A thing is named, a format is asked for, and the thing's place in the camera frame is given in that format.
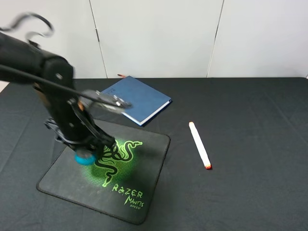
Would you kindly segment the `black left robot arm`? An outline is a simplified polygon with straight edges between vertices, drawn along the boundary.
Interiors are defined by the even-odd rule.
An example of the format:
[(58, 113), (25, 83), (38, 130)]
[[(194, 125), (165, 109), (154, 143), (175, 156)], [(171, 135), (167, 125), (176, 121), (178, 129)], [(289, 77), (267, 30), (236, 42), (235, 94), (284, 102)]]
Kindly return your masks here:
[(0, 79), (33, 85), (50, 114), (45, 126), (56, 138), (74, 151), (98, 155), (116, 141), (95, 124), (90, 107), (115, 101), (94, 90), (76, 92), (73, 76), (74, 68), (65, 58), (1, 33)]

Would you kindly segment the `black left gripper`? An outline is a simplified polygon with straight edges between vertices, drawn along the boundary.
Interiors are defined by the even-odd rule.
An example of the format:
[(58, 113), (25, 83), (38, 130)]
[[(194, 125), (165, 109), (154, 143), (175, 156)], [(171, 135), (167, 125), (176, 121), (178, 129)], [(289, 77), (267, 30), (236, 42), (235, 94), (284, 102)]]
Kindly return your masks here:
[(44, 95), (43, 103), (50, 114), (45, 121), (46, 127), (72, 150), (86, 149), (100, 154), (105, 147), (111, 149), (116, 143), (113, 136), (95, 125), (85, 108), (79, 107), (78, 97)]

